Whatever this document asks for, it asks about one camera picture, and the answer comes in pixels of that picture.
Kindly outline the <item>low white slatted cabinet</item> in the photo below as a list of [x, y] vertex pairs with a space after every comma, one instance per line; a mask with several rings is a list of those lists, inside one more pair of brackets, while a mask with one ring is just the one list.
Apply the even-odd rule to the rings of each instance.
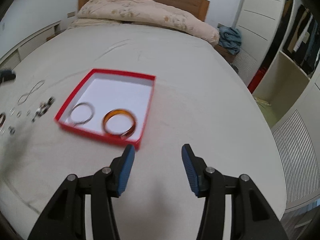
[[60, 30], [60, 21], [54, 22], [25, 38], [1, 58], [1, 70], [14, 69], [30, 53], [54, 37], [58, 30]]

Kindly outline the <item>amber orange bangle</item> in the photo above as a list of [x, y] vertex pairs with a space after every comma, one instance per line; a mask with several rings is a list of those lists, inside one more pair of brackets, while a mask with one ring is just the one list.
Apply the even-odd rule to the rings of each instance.
[[103, 131], [113, 137], [128, 138], [133, 135], [136, 126], [136, 117], [126, 109], [111, 110], [102, 120]]

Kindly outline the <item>wooden right nightstand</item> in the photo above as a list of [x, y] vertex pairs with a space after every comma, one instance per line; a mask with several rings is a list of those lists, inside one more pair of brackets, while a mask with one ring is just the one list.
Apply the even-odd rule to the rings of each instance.
[[220, 45], [216, 45], [214, 49], [228, 62], [232, 63], [235, 55], [232, 55], [226, 48], [223, 48]]

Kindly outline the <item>silver bangle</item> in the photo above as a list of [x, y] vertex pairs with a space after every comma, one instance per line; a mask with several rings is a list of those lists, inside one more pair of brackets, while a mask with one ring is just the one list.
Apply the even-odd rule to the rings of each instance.
[[67, 120], [74, 126], [84, 125], [92, 120], [95, 109], [89, 102], [77, 103], [68, 113]]

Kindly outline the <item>red object by wardrobe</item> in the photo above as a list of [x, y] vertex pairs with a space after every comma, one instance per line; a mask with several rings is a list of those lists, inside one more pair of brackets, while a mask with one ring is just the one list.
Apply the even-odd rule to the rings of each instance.
[[255, 76], [253, 77], [253, 79], [251, 80], [251, 82], [249, 83], [249, 85], [247, 87], [251, 94], [255, 91], [255, 89], [257, 88], [257, 86], [259, 85], [261, 80], [263, 79], [265, 73], [266, 73], [265, 68], [258, 69]]

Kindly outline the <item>red jewelry box tray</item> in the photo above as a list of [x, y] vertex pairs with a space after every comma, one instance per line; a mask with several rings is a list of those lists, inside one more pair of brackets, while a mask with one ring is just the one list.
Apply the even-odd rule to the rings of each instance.
[[[132, 144], [139, 149], [146, 127], [156, 78], [153, 75], [112, 69], [92, 69], [71, 92], [54, 120], [65, 131], [108, 144]], [[95, 109], [91, 121], [72, 125], [68, 113], [77, 103], [89, 102]], [[134, 114], [136, 130], [124, 139], [107, 135], [102, 129], [105, 114], [114, 109], [126, 109]]]

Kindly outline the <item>white wardrobe cabinet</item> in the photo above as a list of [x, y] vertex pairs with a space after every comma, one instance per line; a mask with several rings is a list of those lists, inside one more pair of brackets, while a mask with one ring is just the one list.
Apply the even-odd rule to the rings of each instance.
[[233, 64], [246, 86], [257, 73], [277, 32], [285, 0], [243, 0], [236, 29], [242, 44]]

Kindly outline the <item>beige floral duvet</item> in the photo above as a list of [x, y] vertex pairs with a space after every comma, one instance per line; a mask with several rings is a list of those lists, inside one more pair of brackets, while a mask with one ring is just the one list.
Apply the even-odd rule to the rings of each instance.
[[191, 13], [153, 0], [78, 0], [77, 19], [69, 28], [125, 22], [175, 29], [218, 44], [219, 31]]

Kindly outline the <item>white bed sheet mattress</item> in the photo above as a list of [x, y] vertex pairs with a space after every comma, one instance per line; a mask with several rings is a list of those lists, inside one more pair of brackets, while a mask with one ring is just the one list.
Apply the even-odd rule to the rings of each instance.
[[206, 41], [144, 25], [69, 29], [41, 45], [1, 86], [1, 212], [27, 238], [69, 174], [89, 176], [124, 147], [103, 117], [136, 117], [128, 186], [113, 202], [122, 239], [195, 239], [204, 201], [191, 191], [181, 148], [221, 173], [249, 175], [278, 218], [284, 172], [257, 103]]

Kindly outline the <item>blue crumpled cloth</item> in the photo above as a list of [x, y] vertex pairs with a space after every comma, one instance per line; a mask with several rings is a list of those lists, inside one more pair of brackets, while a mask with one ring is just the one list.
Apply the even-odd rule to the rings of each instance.
[[236, 55], [242, 45], [242, 35], [236, 28], [221, 26], [219, 28], [219, 45], [227, 49], [232, 55]]

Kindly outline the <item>brown bangle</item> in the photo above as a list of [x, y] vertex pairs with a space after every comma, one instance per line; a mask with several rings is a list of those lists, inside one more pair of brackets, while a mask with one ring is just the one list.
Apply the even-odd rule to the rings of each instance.
[[5, 113], [1, 113], [0, 114], [0, 127], [3, 126], [5, 120], [6, 120], [6, 114]]

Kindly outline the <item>open shelf with clothes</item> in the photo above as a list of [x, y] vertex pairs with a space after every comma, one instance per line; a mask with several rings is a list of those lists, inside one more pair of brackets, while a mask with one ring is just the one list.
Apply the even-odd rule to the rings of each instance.
[[306, 89], [318, 57], [319, 23], [302, 0], [285, 0], [277, 32], [260, 66], [266, 73], [253, 92], [270, 128]]

